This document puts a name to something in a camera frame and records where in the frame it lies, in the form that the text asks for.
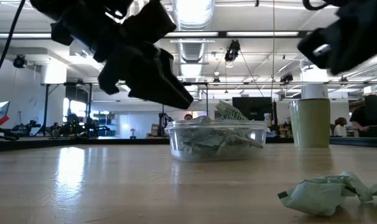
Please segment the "clear plastic container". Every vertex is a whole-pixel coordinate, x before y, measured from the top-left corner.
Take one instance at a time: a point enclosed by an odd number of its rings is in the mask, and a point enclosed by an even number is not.
[[[173,121],[166,129],[172,155],[201,162],[252,159],[266,143],[265,121]]]

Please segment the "security camera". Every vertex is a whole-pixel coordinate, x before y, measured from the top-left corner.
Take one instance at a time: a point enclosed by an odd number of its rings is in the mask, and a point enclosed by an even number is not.
[[[25,55],[17,55],[13,61],[13,66],[16,68],[25,68],[27,66],[27,60]]]

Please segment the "ceiling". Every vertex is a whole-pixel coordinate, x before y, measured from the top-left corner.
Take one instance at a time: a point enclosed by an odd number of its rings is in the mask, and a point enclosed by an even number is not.
[[[215,0],[215,12],[211,30],[314,30],[318,27],[326,27],[333,23],[337,17],[334,15],[336,8],[323,9],[321,11],[307,11],[302,7],[302,0],[278,0],[275,1],[273,12],[271,0],[260,0],[259,7],[254,7],[255,1],[239,0]],[[163,0],[162,3],[167,9],[171,8],[171,0]],[[18,1],[3,0],[0,3],[0,32],[8,32],[12,18],[16,11]],[[22,11],[15,32],[50,32],[51,19],[43,16],[36,10],[31,9],[26,4]],[[303,58],[296,48],[300,39],[238,39],[241,44],[242,54],[236,59],[233,68],[226,68],[224,63],[224,51],[229,46],[231,39],[209,39],[214,43],[207,44],[206,65],[203,66],[202,76],[199,81],[211,82],[214,72],[219,72],[222,82],[250,82],[252,76],[257,81],[271,81],[270,77],[275,74],[276,80],[287,70],[278,72],[282,68],[287,68],[294,74],[295,80],[300,80],[299,60]],[[0,40],[0,49],[4,41]],[[170,40],[160,40],[159,46],[169,51],[172,55],[177,55],[177,44],[170,43]],[[85,49],[79,43],[73,43],[67,47],[51,40],[13,40],[12,49],[47,49],[56,55],[61,56],[69,62],[69,77],[84,78],[86,81],[95,81],[99,71],[92,65],[80,60],[76,53],[80,54]],[[49,63],[48,57],[34,58],[36,63]],[[179,74],[179,62],[175,60],[175,74]],[[370,80],[377,78],[377,70],[365,72],[349,80]],[[357,92],[362,85],[351,86]],[[226,88],[225,86],[213,86],[214,89]],[[256,88],[255,86],[229,86],[229,88]]]

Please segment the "person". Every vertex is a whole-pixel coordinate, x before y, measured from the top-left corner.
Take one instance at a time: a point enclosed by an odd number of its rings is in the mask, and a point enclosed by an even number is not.
[[[347,120],[345,118],[338,118],[335,120],[335,129],[333,130],[334,136],[347,137],[346,132]]]
[[[191,115],[191,114],[186,114],[186,115],[184,116],[184,120],[185,120],[185,121],[190,121],[191,119],[193,119],[193,115]]]
[[[353,127],[359,130],[360,137],[365,135],[365,132],[369,130],[367,125],[365,106],[357,108],[351,115],[350,121],[353,123]]]

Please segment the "desk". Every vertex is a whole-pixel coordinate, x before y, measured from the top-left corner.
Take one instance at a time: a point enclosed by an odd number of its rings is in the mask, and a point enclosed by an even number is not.
[[[377,198],[333,217],[285,208],[303,178],[353,171],[377,182],[377,148],[268,144],[253,161],[187,163],[167,145],[75,146],[0,153],[0,223],[377,223]]]

